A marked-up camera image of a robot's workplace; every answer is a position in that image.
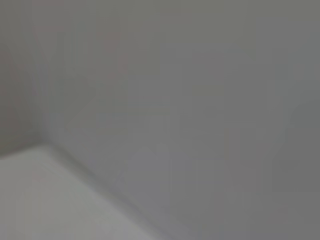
gray surface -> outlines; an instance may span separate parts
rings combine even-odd
[[[23,15],[11,1],[0,3],[0,154],[39,141],[35,130],[32,81],[26,72]]]
[[[177,239],[319,239],[318,2],[32,3],[51,141]]]

gray wall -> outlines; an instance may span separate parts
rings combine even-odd
[[[38,142],[23,5],[0,2],[0,154]]]
[[[319,238],[318,166],[292,153],[319,105],[317,1],[28,4],[44,133],[159,228]]]

